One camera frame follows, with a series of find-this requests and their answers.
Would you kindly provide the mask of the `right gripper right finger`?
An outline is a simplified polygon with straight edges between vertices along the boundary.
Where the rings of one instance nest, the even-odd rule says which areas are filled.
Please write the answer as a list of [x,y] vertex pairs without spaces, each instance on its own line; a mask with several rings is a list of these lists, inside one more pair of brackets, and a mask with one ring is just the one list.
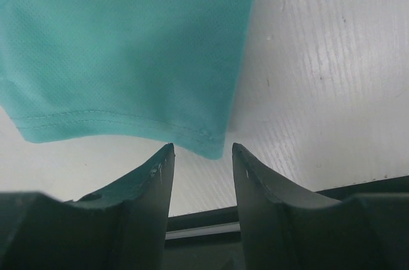
[[312,192],[233,144],[247,269],[407,269],[408,195],[336,200]]

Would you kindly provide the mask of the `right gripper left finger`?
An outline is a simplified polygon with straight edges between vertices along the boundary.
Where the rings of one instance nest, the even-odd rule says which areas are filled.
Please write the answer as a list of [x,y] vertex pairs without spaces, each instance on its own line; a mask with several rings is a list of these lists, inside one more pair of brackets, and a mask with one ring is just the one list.
[[1,194],[2,269],[160,269],[174,146],[79,200]]

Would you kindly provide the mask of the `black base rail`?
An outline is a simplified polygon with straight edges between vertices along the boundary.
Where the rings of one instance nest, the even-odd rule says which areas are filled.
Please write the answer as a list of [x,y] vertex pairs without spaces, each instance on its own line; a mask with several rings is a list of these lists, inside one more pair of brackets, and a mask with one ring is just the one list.
[[162,269],[245,269],[237,207],[168,219]]

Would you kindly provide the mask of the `teal t shirt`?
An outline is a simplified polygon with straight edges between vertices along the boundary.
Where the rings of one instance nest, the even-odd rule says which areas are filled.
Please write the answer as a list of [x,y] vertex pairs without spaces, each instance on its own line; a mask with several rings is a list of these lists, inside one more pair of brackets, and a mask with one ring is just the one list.
[[28,142],[127,135],[217,160],[253,0],[1,0],[1,106]]

